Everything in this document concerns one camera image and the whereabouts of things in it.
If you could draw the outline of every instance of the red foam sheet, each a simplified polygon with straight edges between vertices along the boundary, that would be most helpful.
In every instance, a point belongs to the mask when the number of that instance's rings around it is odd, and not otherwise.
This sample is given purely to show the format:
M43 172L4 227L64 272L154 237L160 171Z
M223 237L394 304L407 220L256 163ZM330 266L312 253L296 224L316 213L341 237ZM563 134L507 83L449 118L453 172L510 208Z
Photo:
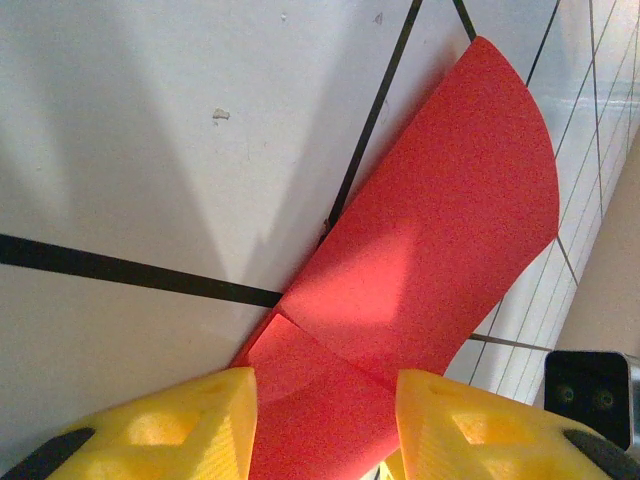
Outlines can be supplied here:
M327 469L336 479L366 473L382 456L376 439L367 442L363 433L370 433L372 417L352 423L362 397L348 388L351 379L366 378L393 395L399 369L443 373L553 240L558 210L542 116L507 60L478 37L236 358L235 364L254 366L259 379L252 478L313 480L327 478ZM283 321L296 335L276 335L281 328L273 322ZM302 337L323 355L304 354L309 344L299 346ZM340 369L336 363L333 370L334 362L342 362ZM316 382L324 378L316 369L325 366L349 380ZM262 370L268 374L261 382ZM329 386L329 403L322 403ZM297 406L278 405L274 391ZM325 428L314 416L316 406L334 408L338 399L346 402L339 435L339 423ZM371 393L365 411L385 408L393 413L384 395ZM305 434L283 444L277 440L283 428ZM341 446L357 445L357 454L335 448L336 437ZM300 468L305 476L297 476Z
M240 364L257 366L252 479L357 479L397 447L394 393L282 315Z

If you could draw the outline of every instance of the white floor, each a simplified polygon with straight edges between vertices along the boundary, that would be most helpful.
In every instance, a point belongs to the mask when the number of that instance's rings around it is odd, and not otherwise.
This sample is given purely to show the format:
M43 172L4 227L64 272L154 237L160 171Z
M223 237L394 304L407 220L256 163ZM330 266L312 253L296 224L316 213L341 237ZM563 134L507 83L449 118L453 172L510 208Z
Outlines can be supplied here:
M1 4L0 234L281 291L410 4ZM589 2L560 0L546 37L555 0L465 5L523 80L540 53L529 87L563 207L562 247L478 331L552 347L640 122L638 1L593 0L590 22ZM468 45L453 1L425 1L356 184ZM0 266L0 471L81 415L225 366L265 311ZM448 374L531 402L543 356L468 341Z

